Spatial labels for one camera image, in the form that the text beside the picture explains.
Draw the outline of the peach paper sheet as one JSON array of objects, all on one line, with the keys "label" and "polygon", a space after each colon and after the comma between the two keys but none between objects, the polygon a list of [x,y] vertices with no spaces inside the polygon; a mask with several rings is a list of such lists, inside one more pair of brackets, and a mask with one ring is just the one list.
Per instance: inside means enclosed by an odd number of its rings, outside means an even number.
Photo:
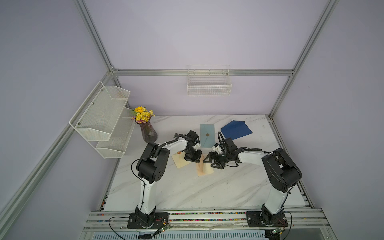
[{"label": "peach paper sheet", "polygon": [[214,173],[214,169],[211,168],[210,164],[203,163],[205,156],[202,154],[200,157],[200,162],[197,163],[197,174],[198,176],[210,175]]}]

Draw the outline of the cream envelope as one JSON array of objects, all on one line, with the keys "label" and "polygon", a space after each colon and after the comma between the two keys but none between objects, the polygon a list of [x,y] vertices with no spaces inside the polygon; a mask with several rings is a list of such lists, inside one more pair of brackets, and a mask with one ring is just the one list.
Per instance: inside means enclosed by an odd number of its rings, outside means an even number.
[{"label": "cream envelope", "polygon": [[177,152],[176,154],[172,155],[172,159],[177,167],[177,169],[183,168],[191,162],[185,160],[185,153],[184,152]]}]

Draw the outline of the teal envelope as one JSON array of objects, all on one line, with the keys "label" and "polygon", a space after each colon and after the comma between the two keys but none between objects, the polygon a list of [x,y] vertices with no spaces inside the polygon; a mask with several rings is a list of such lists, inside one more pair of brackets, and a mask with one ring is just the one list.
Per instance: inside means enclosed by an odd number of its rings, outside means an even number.
[{"label": "teal envelope", "polygon": [[215,145],[215,126],[210,124],[200,125],[200,142],[202,148],[211,148]]}]

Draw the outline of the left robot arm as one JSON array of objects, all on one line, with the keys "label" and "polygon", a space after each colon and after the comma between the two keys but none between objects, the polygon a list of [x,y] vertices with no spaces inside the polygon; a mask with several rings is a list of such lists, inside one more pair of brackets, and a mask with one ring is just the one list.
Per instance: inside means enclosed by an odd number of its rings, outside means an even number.
[{"label": "left robot arm", "polygon": [[142,196],[135,214],[143,222],[149,223],[155,219],[156,183],[166,172],[169,158],[181,152],[186,162],[199,163],[202,156],[200,147],[200,137],[194,131],[189,131],[186,135],[176,133],[173,140],[162,144],[147,144],[136,166],[137,177],[142,182]]}]

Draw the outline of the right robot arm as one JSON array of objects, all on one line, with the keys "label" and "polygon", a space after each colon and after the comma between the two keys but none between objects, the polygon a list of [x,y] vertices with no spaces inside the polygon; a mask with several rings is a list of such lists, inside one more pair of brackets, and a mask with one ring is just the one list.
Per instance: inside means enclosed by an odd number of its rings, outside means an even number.
[{"label": "right robot arm", "polygon": [[203,163],[212,168],[224,169],[229,162],[263,166],[272,185],[266,202],[260,211],[247,211],[249,227],[286,227],[284,206],[288,195],[302,178],[302,172],[281,148],[267,152],[259,148],[238,148],[231,138],[221,140],[212,147]]}]

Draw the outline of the dark blue envelope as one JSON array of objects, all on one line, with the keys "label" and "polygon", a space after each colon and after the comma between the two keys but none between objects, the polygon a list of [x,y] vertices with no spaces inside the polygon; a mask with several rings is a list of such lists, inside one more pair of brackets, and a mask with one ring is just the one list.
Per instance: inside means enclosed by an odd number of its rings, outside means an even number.
[{"label": "dark blue envelope", "polygon": [[231,121],[221,128],[221,133],[225,138],[231,138],[232,140],[235,140],[250,135],[253,132],[247,126],[245,121]]}]

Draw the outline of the dark glass vase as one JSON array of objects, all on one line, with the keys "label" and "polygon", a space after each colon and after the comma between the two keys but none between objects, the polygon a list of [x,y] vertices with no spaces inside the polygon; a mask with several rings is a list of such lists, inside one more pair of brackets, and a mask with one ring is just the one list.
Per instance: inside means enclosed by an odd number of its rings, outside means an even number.
[{"label": "dark glass vase", "polygon": [[158,139],[158,134],[150,122],[140,124],[140,128],[146,143],[154,143]]}]

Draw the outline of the yellow flower bouquet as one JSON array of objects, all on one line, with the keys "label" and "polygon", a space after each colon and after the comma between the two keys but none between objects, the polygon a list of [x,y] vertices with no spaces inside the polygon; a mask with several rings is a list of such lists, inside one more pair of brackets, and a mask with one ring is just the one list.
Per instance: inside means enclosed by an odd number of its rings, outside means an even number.
[{"label": "yellow flower bouquet", "polygon": [[145,107],[136,107],[130,111],[130,114],[137,124],[148,123],[155,116],[152,110],[148,110]]}]

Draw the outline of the white mesh two-tier shelf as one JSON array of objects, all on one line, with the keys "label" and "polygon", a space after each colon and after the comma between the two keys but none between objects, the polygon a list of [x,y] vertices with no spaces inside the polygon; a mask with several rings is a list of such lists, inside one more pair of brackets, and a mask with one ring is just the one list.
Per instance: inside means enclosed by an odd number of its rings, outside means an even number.
[{"label": "white mesh two-tier shelf", "polygon": [[122,158],[127,150],[134,130],[129,96],[128,90],[98,82],[69,121],[104,159]]}]

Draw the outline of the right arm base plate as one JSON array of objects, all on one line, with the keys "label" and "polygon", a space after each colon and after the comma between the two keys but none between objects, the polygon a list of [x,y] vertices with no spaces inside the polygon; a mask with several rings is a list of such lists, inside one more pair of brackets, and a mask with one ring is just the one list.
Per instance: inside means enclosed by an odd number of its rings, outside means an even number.
[{"label": "right arm base plate", "polygon": [[250,228],[287,227],[286,216],[283,212],[272,215],[268,211],[247,211],[246,219]]}]

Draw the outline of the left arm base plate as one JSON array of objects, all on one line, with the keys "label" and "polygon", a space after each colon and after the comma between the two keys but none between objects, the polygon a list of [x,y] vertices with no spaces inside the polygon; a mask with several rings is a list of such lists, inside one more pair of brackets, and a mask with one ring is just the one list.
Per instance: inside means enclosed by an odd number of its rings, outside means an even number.
[{"label": "left arm base plate", "polygon": [[158,229],[169,222],[168,212],[157,212],[156,207],[145,214],[136,207],[134,213],[129,214],[127,229]]}]

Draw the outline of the aluminium front rail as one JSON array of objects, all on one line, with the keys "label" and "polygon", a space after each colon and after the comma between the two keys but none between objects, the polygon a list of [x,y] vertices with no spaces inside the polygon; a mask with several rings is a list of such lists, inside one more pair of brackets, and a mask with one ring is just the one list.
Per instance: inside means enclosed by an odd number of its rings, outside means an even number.
[{"label": "aluminium front rail", "polygon": [[91,212],[81,240],[335,240],[321,209],[289,208],[273,226],[257,226],[248,210],[160,212],[153,225],[137,225],[129,212]]}]

